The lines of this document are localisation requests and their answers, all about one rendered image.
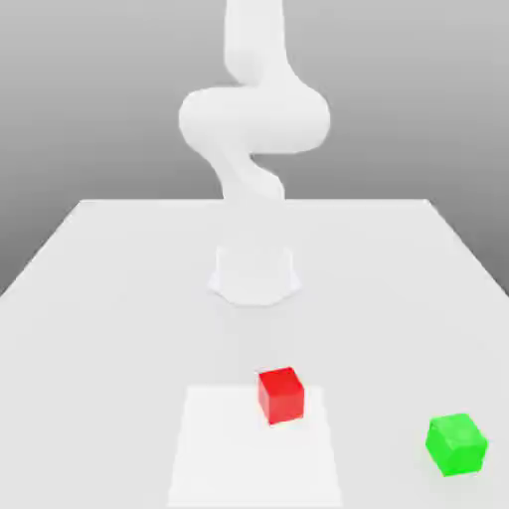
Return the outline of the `small red cube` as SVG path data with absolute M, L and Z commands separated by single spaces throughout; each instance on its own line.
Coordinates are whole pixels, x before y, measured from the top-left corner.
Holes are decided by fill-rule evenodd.
M 258 374 L 257 398 L 269 425 L 301 419 L 305 391 L 292 367 Z

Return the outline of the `small green cube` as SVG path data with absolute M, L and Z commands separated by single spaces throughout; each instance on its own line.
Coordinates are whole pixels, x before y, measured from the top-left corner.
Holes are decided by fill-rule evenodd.
M 469 414 L 432 418 L 425 448 L 444 477 L 479 472 L 489 441 Z

